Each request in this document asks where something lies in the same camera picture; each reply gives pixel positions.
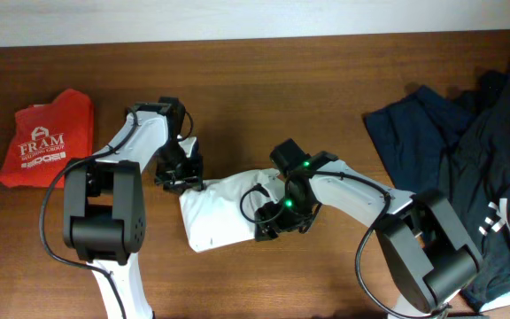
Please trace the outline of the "white t-shirt green print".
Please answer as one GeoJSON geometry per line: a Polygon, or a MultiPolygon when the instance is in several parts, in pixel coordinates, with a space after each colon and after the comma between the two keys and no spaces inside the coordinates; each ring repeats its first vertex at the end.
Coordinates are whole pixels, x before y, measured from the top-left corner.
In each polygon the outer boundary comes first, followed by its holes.
{"type": "Polygon", "coordinates": [[[283,196],[284,182],[276,168],[248,170],[184,191],[179,203],[190,248],[202,253],[253,240],[255,212],[283,196]]]}

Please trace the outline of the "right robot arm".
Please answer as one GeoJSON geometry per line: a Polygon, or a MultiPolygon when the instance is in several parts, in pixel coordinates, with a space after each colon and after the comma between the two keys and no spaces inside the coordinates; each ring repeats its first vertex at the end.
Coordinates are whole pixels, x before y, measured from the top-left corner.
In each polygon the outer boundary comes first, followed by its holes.
{"type": "Polygon", "coordinates": [[[358,284],[387,315],[445,318],[451,299],[481,272],[483,257],[441,191],[391,188],[359,174],[331,152],[306,153],[292,139],[276,145],[269,158],[282,178],[276,190],[253,188],[271,200],[249,220],[255,239],[306,233],[324,206],[345,213],[367,229],[354,259],[358,284]],[[365,283],[361,260],[371,237],[378,240],[403,306],[384,305],[365,283]]]}

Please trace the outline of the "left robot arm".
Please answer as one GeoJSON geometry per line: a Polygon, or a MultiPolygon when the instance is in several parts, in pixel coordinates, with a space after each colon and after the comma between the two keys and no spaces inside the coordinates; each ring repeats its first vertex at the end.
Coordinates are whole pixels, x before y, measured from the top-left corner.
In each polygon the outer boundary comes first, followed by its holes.
{"type": "Polygon", "coordinates": [[[147,228],[143,171],[154,164],[154,183],[176,195],[203,186],[198,141],[182,131],[192,121],[176,97],[137,103],[107,146],[66,170],[63,240],[95,276],[110,318],[155,315],[139,262],[147,228]]]}

